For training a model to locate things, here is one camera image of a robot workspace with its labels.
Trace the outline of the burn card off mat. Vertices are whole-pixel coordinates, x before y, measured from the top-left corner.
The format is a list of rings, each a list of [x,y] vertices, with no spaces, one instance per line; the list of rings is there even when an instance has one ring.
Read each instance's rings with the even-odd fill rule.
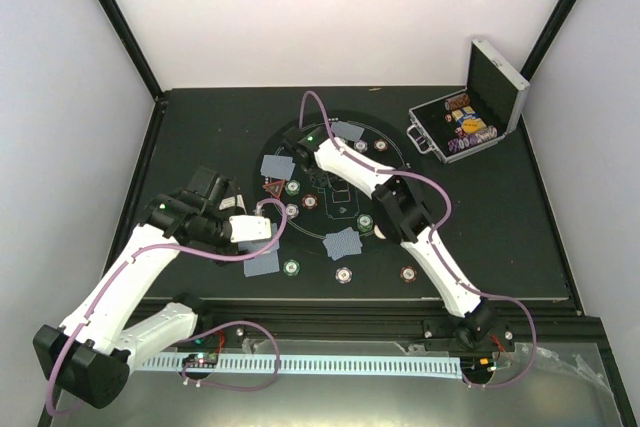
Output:
[[[279,271],[280,262],[276,252],[261,254],[243,263],[244,276],[247,278],[269,275]]]

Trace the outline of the dealt card seat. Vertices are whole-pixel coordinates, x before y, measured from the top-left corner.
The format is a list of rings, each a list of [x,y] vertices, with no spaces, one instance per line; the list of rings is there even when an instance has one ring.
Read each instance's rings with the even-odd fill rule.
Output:
[[[326,249],[327,256],[336,261],[350,252],[350,239],[349,233],[331,233],[328,234],[323,240],[323,245]]]
[[[265,155],[262,159],[260,174],[263,177],[276,178],[280,177],[281,157],[277,155]]]

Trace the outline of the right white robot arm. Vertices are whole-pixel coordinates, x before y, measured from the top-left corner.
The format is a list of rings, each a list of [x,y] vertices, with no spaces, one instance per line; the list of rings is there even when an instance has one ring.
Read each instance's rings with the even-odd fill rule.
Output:
[[[371,200],[380,233],[413,257],[436,287],[446,311],[457,319],[454,335],[463,349],[479,349],[490,339],[494,310],[444,246],[428,211],[420,175],[380,164],[322,127],[310,133],[288,129],[283,147],[303,170],[332,174]]]

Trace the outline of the dealt card bottom seat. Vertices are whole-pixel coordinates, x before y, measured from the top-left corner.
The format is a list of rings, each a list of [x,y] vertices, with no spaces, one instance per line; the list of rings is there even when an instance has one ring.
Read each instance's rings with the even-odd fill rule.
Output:
[[[327,256],[336,261],[350,252],[350,239],[349,233],[331,233],[328,234],[323,240],[323,245],[326,249]]]

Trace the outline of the green chip stack front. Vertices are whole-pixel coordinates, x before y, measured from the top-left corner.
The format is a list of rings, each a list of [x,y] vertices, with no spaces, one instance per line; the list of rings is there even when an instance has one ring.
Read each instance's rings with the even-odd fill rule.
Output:
[[[297,276],[300,272],[300,264],[294,259],[289,259],[283,263],[282,271],[286,276]]]

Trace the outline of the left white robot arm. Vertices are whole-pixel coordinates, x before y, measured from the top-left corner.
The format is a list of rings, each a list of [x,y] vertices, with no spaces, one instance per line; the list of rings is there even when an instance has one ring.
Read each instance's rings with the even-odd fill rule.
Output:
[[[95,408],[109,405],[130,374],[169,345],[186,339],[207,344],[213,319],[185,296],[131,328],[131,314],[179,253],[224,259],[235,241],[233,221],[245,211],[233,180],[201,167],[186,187],[159,194],[145,207],[121,254],[85,300],[57,327],[43,325],[33,338],[47,380],[45,409],[65,390]]]

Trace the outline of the brown chips seat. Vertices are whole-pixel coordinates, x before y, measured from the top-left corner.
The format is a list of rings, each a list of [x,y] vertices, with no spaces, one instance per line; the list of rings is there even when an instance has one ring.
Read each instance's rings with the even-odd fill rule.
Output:
[[[389,144],[385,139],[377,139],[374,142],[374,149],[378,152],[385,152],[389,148]]]
[[[314,209],[318,205],[318,199],[316,196],[308,194],[302,198],[302,205],[306,209]]]

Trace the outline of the blue chips seat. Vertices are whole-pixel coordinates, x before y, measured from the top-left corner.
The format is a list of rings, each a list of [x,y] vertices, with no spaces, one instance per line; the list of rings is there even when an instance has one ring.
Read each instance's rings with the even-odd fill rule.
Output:
[[[295,204],[287,204],[286,214],[290,219],[296,218],[299,215],[299,207]]]
[[[359,152],[361,154],[364,154],[368,149],[368,145],[367,145],[367,143],[365,141],[358,140],[353,144],[353,148],[354,148],[355,151],[357,151],[357,152]]]

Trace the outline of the brown chip stack front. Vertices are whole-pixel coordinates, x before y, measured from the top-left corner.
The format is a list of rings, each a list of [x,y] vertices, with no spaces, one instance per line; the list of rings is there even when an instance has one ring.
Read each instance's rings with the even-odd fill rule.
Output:
[[[417,272],[413,267],[406,266],[401,269],[400,275],[405,283],[412,283],[416,280]]]

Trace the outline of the brown chips top seat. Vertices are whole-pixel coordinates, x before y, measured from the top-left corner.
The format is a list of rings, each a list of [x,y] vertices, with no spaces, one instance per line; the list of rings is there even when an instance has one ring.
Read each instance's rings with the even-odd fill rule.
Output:
[[[374,142],[374,149],[378,152],[385,152],[389,148],[389,144],[385,139],[377,139]]]

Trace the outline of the blue chip stack front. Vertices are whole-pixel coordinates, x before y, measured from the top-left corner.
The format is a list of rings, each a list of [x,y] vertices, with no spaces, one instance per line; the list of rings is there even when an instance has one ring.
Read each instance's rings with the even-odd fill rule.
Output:
[[[347,284],[352,280],[352,271],[347,267],[341,267],[336,270],[335,280],[340,284]]]

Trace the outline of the blue chips top seat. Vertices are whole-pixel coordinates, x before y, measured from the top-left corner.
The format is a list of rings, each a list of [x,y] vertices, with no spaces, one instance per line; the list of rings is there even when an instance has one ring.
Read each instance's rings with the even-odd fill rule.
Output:
[[[359,152],[361,154],[364,154],[368,149],[368,145],[367,145],[367,143],[365,141],[358,140],[353,144],[353,148],[354,148],[355,151],[357,151],[357,152]]]

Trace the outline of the green chips seat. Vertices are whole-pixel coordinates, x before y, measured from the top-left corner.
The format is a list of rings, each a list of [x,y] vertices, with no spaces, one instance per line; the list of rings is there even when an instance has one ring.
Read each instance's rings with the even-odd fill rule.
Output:
[[[285,184],[285,192],[289,196],[296,196],[301,191],[301,184],[296,180],[290,180]]]
[[[358,216],[357,228],[362,233],[370,232],[374,228],[373,218],[368,214],[361,214]]]

